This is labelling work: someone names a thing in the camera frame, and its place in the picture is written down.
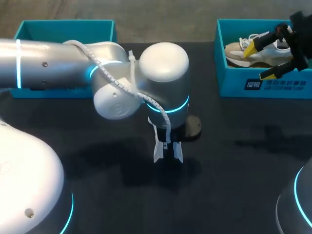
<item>shoelace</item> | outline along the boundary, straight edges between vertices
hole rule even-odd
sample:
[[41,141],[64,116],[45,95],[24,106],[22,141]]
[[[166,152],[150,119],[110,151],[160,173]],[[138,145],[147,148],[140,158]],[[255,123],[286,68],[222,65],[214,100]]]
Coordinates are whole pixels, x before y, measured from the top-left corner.
[[253,41],[255,37],[257,37],[259,34],[251,34],[248,39],[246,38],[239,38],[239,44],[241,48],[246,48],[249,46],[249,44]]

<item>shoe box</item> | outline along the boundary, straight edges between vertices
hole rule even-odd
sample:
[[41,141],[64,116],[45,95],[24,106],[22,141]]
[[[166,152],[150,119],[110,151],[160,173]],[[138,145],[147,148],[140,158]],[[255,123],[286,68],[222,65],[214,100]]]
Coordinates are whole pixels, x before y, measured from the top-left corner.
[[275,27],[289,20],[267,19],[218,19],[214,40],[214,61],[221,97],[238,98],[304,98],[312,99],[312,63],[311,69],[285,74],[280,79],[260,80],[260,73],[266,67],[233,67],[228,64],[224,47],[239,38],[248,38],[251,34],[274,31]]
[[[84,44],[101,41],[117,42],[113,20],[26,20],[14,39],[63,43],[78,40]],[[74,89],[10,89],[14,98],[93,98],[91,87]]]

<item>logo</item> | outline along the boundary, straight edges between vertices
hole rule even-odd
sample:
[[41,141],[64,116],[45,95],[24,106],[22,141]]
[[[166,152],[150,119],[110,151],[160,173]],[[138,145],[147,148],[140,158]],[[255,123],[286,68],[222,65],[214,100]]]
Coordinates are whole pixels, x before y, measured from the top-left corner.
[[260,90],[261,85],[260,79],[247,79],[244,90]]
[[[250,58],[250,59],[261,59],[263,53],[264,53],[264,51],[261,51],[261,53],[256,53],[256,54],[250,55],[250,56],[248,56],[248,58]],[[243,51],[231,51],[230,54],[240,56],[242,59],[244,59],[244,52]]]
[[123,117],[129,112],[129,108],[123,104],[112,104],[109,109],[114,117]]

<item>glowing blue ring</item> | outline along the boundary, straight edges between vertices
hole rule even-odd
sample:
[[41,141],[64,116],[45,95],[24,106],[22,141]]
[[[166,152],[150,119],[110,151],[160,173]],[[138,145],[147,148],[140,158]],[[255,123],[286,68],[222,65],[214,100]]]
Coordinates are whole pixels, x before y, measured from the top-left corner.
[[[109,64],[109,63],[121,63],[121,61],[116,61],[116,60],[108,60],[108,61],[105,61],[105,62],[103,62],[102,63],[102,65],[106,65],[106,64]],[[90,74],[89,74],[89,79],[91,80],[91,77],[92,77],[92,74],[97,70],[97,68],[98,68],[98,66],[95,66],[92,70],[91,70],[91,72],[90,72]]]
[[310,225],[310,227],[312,228],[312,223],[310,222],[310,220],[308,219],[308,217],[306,216],[306,214],[303,212],[303,209],[300,206],[299,200],[298,200],[298,195],[297,195],[297,179],[299,176],[299,173],[301,172],[302,168],[300,169],[300,171],[298,172],[296,179],[294,180],[294,187],[293,187],[293,191],[294,191],[294,198],[296,200],[297,206],[299,208],[299,211],[301,212],[302,216],[304,217],[304,219],[306,220],[306,222]]
[[20,39],[17,39],[16,40],[16,83],[19,89],[21,89],[20,57],[21,57]]
[[72,216],[73,216],[73,212],[74,212],[74,195],[72,193],[72,210],[70,211],[70,215],[69,215],[69,218],[67,220],[67,223],[65,224],[65,227],[63,228],[63,230],[60,232],[60,234],[64,234],[69,223],[70,223],[70,220],[72,219]]
[[[190,99],[190,95],[188,95],[188,97],[187,97],[185,103],[183,103],[180,107],[178,107],[178,108],[176,108],[176,109],[174,109],[174,110],[165,111],[165,112],[166,112],[167,114],[169,114],[169,113],[173,113],[173,112],[176,112],[176,111],[181,110],[181,109],[189,102],[189,99]],[[151,108],[153,111],[156,111],[156,112],[159,112],[159,113],[160,113],[160,110],[155,109],[155,108],[152,107],[150,104],[147,103],[147,106],[148,106],[149,108]]]

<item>sneaker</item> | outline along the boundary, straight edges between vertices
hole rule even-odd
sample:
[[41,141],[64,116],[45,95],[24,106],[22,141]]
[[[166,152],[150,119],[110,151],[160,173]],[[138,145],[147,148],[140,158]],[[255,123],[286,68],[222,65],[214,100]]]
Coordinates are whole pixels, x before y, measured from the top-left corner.
[[292,59],[291,50],[285,40],[280,42],[275,41],[273,44],[264,47],[258,53],[255,53],[247,58],[244,58],[243,51],[256,37],[261,37],[263,34],[251,34],[248,39],[239,39],[239,42],[228,44],[224,48],[225,56],[228,61],[240,67],[250,67],[255,63],[261,62],[269,66],[281,65]]

